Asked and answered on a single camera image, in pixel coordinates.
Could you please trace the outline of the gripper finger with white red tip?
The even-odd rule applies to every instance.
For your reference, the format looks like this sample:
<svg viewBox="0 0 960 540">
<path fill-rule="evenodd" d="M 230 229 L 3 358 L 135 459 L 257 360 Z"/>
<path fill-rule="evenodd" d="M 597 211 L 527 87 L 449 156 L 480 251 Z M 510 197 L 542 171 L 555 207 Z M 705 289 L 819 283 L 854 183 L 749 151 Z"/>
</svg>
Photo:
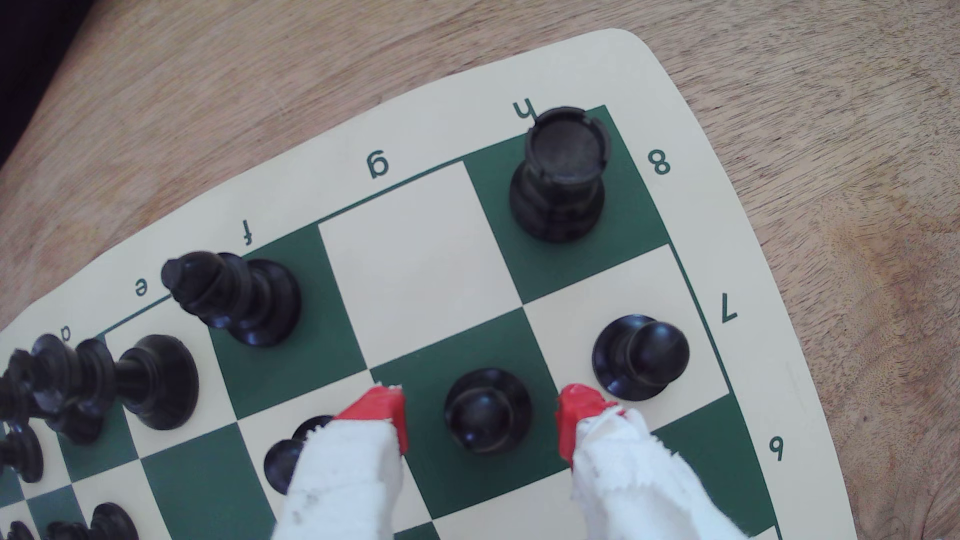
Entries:
<svg viewBox="0 0 960 540">
<path fill-rule="evenodd" d="M 309 432 L 272 539 L 392 539 L 409 446 L 400 385 L 374 385 Z"/>
<path fill-rule="evenodd" d="M 640 411 L 569 384 L 558 395 L 557 426 L 588 539 L 746 538 Z"/>
</svg>

